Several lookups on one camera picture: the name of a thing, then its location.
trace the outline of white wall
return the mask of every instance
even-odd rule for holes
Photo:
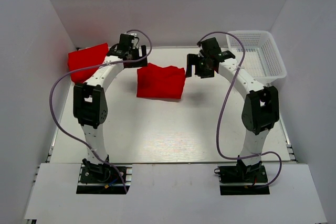
[[[77,47],[143,29],[156,46],[190,46],[214,30],[270,30],[286,0],[51,0]]]
[[[336,223],[336,0],[287,0],[271,32],[288,73],[276,84],[294,152]]]
[[[0,0],[0,7],[0,223],[17,224],[55,130],[49,90],[74,46],[49,0]],[[58,112],[64,98],[55,94]]]

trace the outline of white mesh basket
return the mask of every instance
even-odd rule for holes
[[[230,31],[243,43],[246,54],[243,62],[245,70],[263,84],[283,78],[287,72],[280,52],[272,34],[267,31]],[[229,50],[237,57],[238,62],[243,50],[237,40],[226,36]]]

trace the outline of red towel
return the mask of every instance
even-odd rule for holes
[[[137,97],[181,99],[185,82],[184,68],[161,68],[149,63],[138,69]]]
[[[68,54],[68,67],[70,71],[102,64],[104,58],[109,51],[107,43],[83,49],[80,51],[71,52]],[[98,68],[79,71],[71,74],[71,80],[74,83],[83,83],[89,79]]]

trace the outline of white floor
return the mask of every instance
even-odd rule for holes
[[[154,49],[149,62],[166,67],[186,67],[186,55],[198,48]],[[125,69],[106,91],[108,118],[104,139],[110,161],[114,163],[224,162],[215,143],[219,110],[229,82],[214,78],[187,78],[181,101],[162,101],[136,97],[137,70]],[[72,114],[71,85],[61,125],[84,139]],[[241,121],[243,98],[232,91],[220,131],[225,155],[237,156],[243,146],[245,128]],[[284,161],[290,160],[285,135],[279,123],[267,136],[264,151],[276,151]],[[51,163],[81,163],[86,157],[82,144],[58,132]],[[277,161],[266,155],[264,161]]]
[[[278,164],[266,164],[273,177]],[[326,222],[308,165],[285,164],[270,195],[221,196],[216,164],[133,165],[127,195],[76,195],[80,164],[42,164],[26,219],[37,223]]]

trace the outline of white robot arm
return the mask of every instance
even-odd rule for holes
[[[216,71],[229,82],[239,67],[235,56],[230,51],[222,52],[216,38],[204,40],[198,44],[198,55],[187,55],[186,77],[192,75],[192,65],[195,74],[201,78],[210,78]],[[237,158],[235,175],[230,171],[232,179],[229,182],[245,182],[254,179],[261,171],[262,148],[269,131],[279,120],[278,91],[275,87],[266,87],[256,81],[245,69],[240,69],[234,87],[245,100],[242,121],[246,128],[245,140],[239,157],[255,154],[250,158]]]
[[[119,43],[111,47],[103,63],[120,61],[120,59],[139,60],[146,55],[146,46],[141,46],[142,56],[140,57],[138,43],[137,34],[121,34]],[[124,68],[144,66],[147,66],[146,58],[138,62],[107,65],[100,67],[84,83],[76,83],[74,86],[74,117],[84,131],[86,142],[104,161],[109,161],[103,137],[103,123],[108,114],[105,91]],[[90,149],[87,151],[88,155],[83,159],[83,164],[90,177],[97,181],[105,180],[105,177],[109,176],[110,167],[97,160]]]

